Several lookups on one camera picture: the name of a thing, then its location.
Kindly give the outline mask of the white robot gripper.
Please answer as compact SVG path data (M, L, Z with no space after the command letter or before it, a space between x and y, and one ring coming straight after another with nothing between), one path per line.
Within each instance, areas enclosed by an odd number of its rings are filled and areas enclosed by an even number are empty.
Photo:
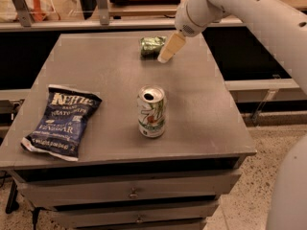
M193 37L203 32L212 22L219 22L227 12L217 1L225 0L186 0L177 8L175 27L160 50L157 60L169 61L186 43L185 37Z

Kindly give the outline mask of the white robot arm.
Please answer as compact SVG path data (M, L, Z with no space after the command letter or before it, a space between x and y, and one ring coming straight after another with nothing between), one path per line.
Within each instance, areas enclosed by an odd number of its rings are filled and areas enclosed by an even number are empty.
M243 21L300 89L307 93L307 17L280 0L187 0L158 60L168 61L187 36L232 14ZM307 230L307 136L287 153L272 192L266 230Z

